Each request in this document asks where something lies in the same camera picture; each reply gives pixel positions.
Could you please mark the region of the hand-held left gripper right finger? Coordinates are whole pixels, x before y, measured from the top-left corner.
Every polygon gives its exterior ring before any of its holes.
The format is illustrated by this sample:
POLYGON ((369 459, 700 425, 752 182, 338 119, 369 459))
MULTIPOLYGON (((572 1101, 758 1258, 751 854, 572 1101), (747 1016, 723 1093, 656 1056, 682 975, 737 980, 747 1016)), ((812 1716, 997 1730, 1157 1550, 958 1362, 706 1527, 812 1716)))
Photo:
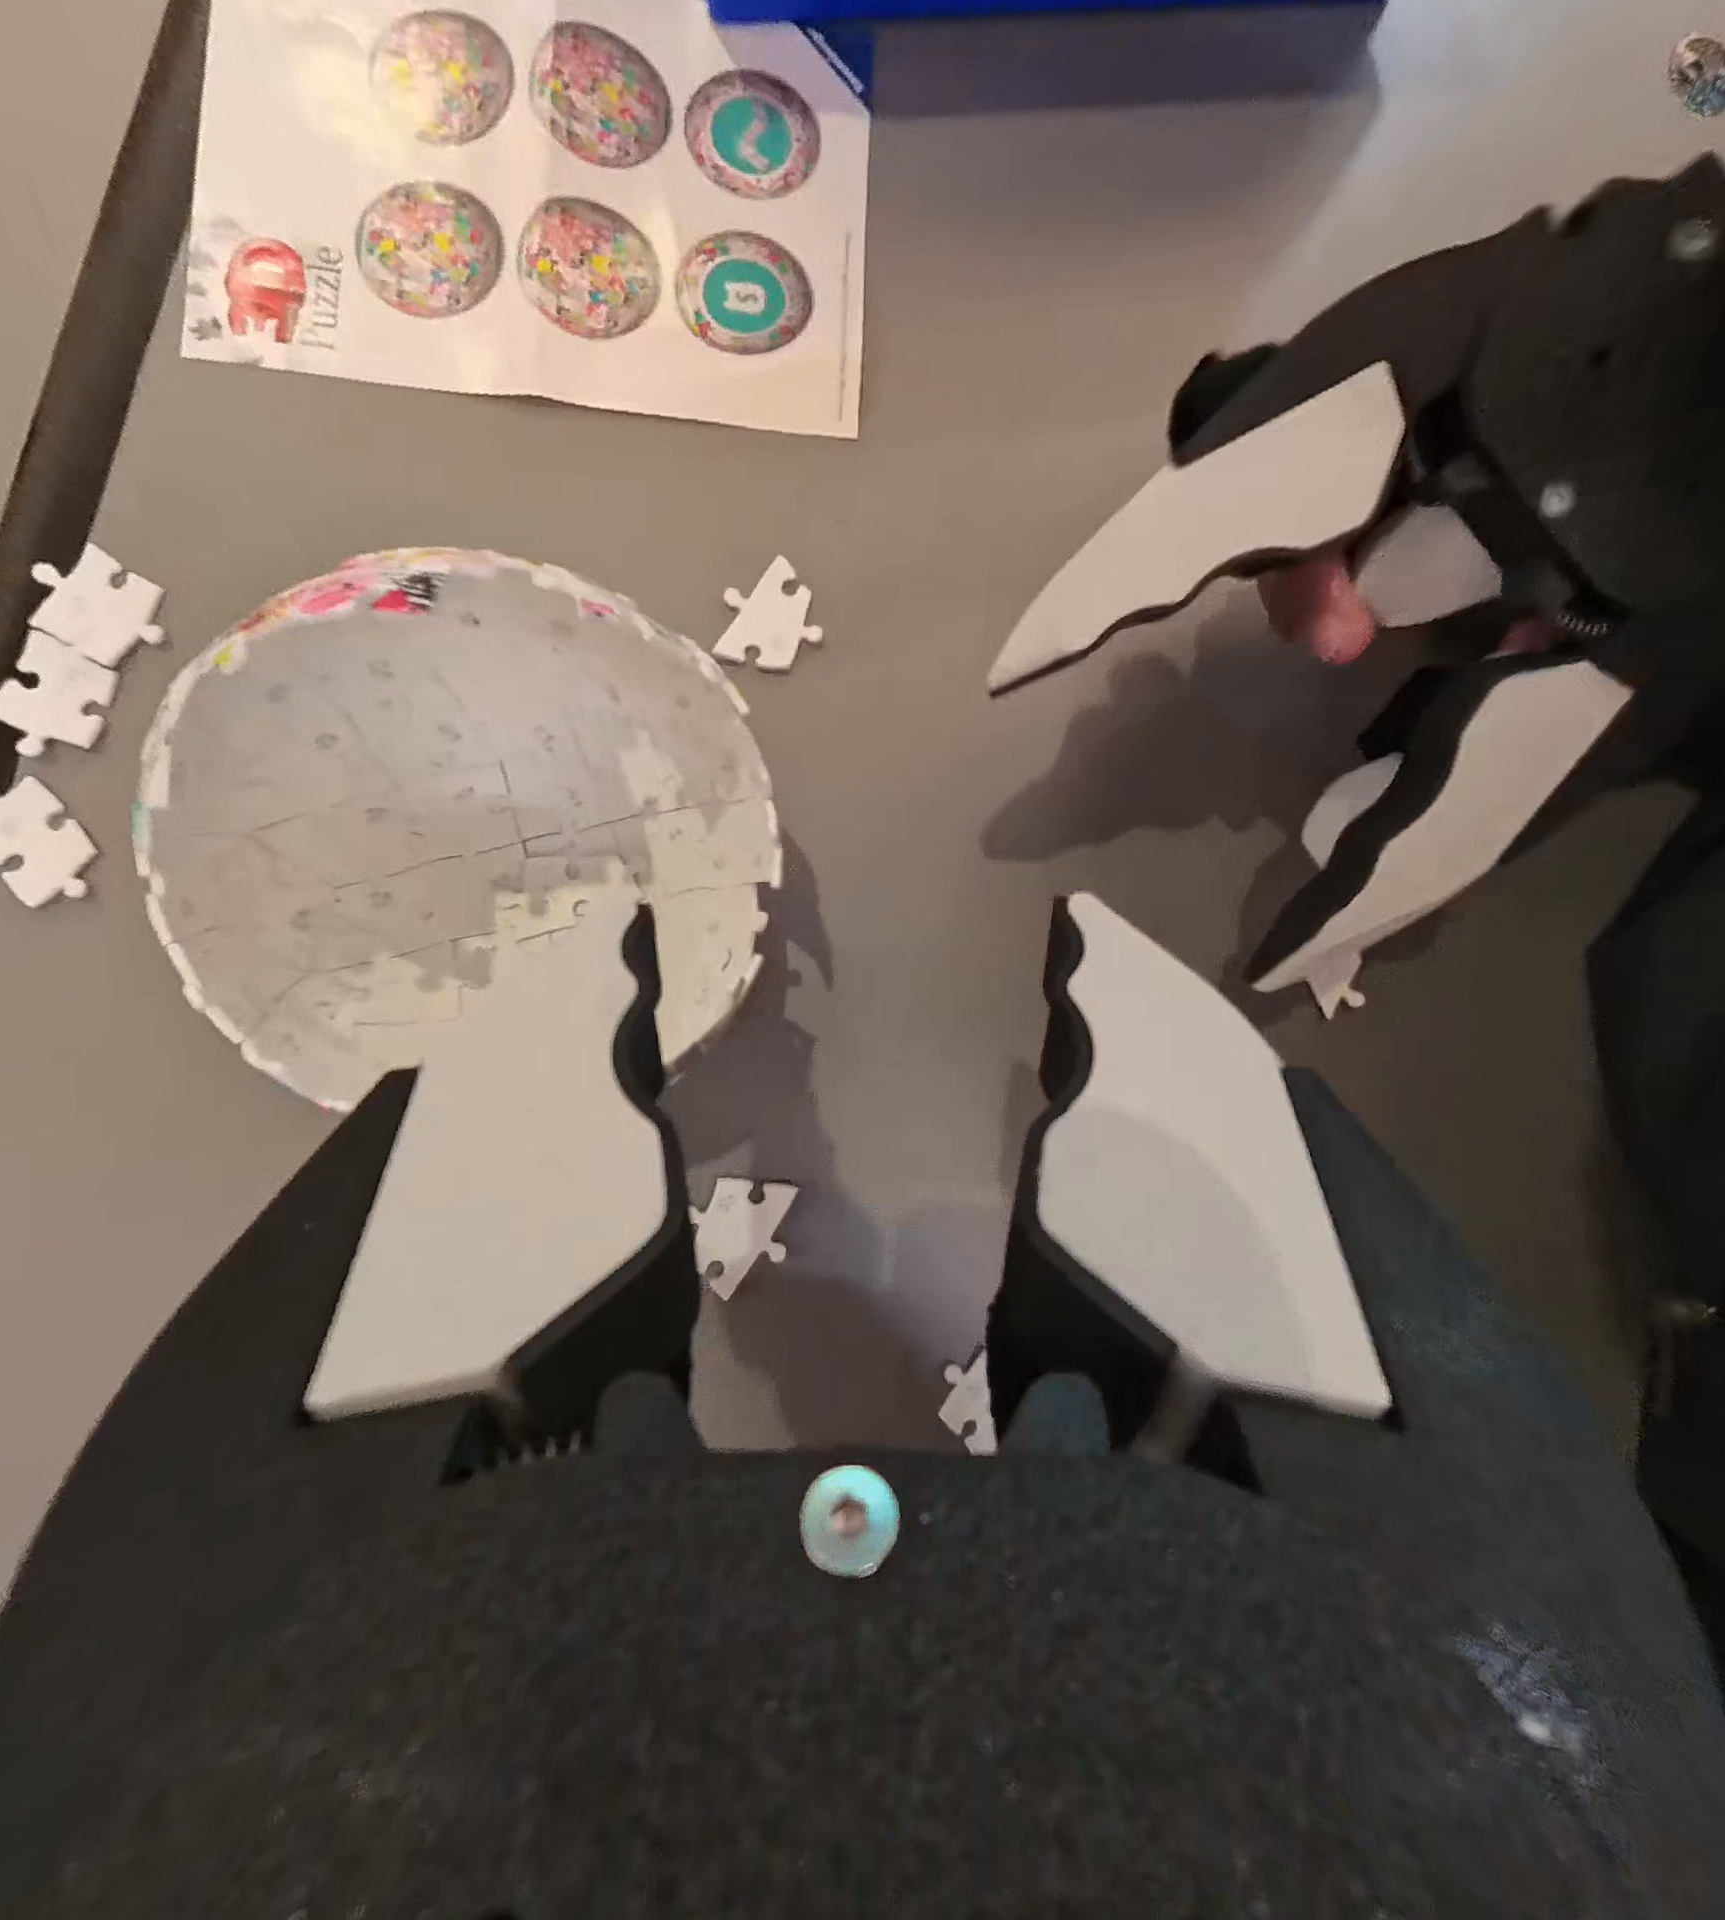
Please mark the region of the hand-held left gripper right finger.
POLYGON ((1108 1422, 1171 1380, 1378 1422, 1395 1406, 1282 1059, 1183 961, 1062 896, 1048 1031, 989 1311, 992 1419, 1084 1374, 1108 1422))

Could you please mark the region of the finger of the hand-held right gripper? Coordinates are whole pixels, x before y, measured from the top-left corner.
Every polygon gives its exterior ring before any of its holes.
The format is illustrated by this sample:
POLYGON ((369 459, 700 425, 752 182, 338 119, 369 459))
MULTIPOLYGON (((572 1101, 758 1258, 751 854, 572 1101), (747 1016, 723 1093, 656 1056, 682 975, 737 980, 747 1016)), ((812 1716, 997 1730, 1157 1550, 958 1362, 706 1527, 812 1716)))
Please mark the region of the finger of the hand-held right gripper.
POLYGON ((1256 994, 1304 987, 1322 943, 1363 954, 1487 876, 1612 730, 1636 693, 1591 660, 1490 660, 1430 694, 1402 751, 1329 782, 1303 890, 1249 961, 1256 994))
POLYGON ((1389 500, 1402 439, 1398 374, 1378 361, 1161 469, 1031 599, 989 669, 989 694, 1039 683, 1217 581, 1360 535, 1389 500))

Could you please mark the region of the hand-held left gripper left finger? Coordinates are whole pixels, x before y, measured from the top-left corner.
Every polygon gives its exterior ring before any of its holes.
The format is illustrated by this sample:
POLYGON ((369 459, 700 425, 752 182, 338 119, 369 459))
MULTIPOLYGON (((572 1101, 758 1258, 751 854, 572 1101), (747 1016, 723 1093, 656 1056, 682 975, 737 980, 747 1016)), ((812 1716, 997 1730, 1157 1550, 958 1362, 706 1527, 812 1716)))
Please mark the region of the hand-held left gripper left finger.
POLYGON ((643 904, 496 964, 415 1073, 311 1419, 520 1394, 584 1422, 609 1374, 682 1373, 700 1278, 657 1001, 643 904))

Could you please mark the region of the colourful puzzle ball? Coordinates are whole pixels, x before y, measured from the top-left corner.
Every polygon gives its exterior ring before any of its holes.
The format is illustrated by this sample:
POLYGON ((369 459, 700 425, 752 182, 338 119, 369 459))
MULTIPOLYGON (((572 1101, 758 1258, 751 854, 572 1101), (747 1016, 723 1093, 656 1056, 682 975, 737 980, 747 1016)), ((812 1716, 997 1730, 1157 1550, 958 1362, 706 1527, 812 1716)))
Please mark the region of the colourful puzzle ball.
POLYGON ((128 812, 184 1003, 345 1114, 500 964, 656 917, 667 1070, 738 1015, 783 880, 747 704, 693 642, 560 565, 359 556, 161 694, 128 812))

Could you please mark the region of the puzzle instruction leaflet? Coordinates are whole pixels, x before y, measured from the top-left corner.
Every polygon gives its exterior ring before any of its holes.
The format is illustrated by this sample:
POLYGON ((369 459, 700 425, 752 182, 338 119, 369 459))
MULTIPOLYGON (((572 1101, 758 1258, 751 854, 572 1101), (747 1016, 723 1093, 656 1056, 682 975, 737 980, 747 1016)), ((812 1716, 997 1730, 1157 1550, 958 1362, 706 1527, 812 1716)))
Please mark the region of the puzzle instruction leaflet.
POLYGON ((854 439, 871 110, 706 3, 213 3, 182 353, 854 439))

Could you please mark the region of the person's right hand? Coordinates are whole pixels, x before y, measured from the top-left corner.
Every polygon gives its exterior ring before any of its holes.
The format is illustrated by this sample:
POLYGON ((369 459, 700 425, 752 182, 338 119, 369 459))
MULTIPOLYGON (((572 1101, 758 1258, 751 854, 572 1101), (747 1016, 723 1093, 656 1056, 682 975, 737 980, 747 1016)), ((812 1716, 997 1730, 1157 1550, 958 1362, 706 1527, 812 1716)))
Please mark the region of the person's right hand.
POLYGON ((1384 630, 1378 610, 1354 586, 1349 560, 1347 549, 1333 549, 1256 578, 1269 628, 1324 667, 1363 658, 1384 630))

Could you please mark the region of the blue plastic bin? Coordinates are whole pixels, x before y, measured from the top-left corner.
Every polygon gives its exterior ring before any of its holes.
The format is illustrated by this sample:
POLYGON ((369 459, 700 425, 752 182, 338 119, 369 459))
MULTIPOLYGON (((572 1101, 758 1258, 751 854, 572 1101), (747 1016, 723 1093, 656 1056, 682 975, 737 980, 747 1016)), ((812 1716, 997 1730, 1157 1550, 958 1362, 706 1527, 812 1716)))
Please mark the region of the blue plastic bin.
POLYGON ((720 25, 791 25, 821 35, 839 35, 847 28, 887 28, 887 25, 938 25, 938 24, 994 24, 994 21, 1088 21, 1106 15, 1122 18, 1190 18, 1190 15, 1237 15, 1237 18, 1284 18, 1291 13, 1312 15, 1363 15, 1375 21, 1385 3, 706 3, 706 13, 720 25))

